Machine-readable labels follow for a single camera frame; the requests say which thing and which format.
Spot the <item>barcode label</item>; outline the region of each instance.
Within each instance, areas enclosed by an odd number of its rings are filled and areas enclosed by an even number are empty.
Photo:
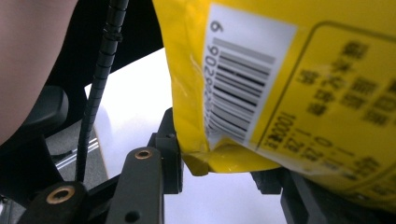
[[[295,26],[213,4],[206,27],[205,133],[245,145],[272,89]]]

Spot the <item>printed number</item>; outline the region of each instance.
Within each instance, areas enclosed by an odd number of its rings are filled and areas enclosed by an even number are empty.
[[[300,150],[304,147],[304,143],[298,142],[293,138],[289,138],[286,142],[285,148],[292,152],[300,152]]]
[[[323,157],[323,153],[314,150],[312,147],[308,147],[302,155],[303,158],[315,162]]]
[[[268,135],[265,145],[272,149],[277,149],[278,144],[282,143],[283,139],[288,135],[294,119],[294,116],[282,112],[281,116],[277,117],[274,128],[271,130],[271,134]]]
[[[221,26],[221,23],[219,23],[218,21],[212,21],[210,22],[210,30],[213,32],[223,32],[223,28]]]

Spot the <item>yellow plastic package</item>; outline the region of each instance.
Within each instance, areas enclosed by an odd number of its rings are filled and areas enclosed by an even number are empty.
[[[396,213],[395,1],[154,6],[194,175],[280,164]]]

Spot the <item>black metal bracket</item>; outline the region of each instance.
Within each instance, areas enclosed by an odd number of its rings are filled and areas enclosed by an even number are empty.
[[[280,203],[289,224],[391,223],[382,213],[351,203],[285,168],[252,176],[262,194],[282,192]]]
[[[120,175],[89,192],[81,189],[78,182],[51,186],[35,198],[19,223],[163,223],[163,195],[182,191],[182,168],[170,108],[158,132],[151,136],[148,147],[128,154]],[[65,186],[75,186],[76,193],[59,204],[44,200]],[[77,211],[84,211],[84,216]]]

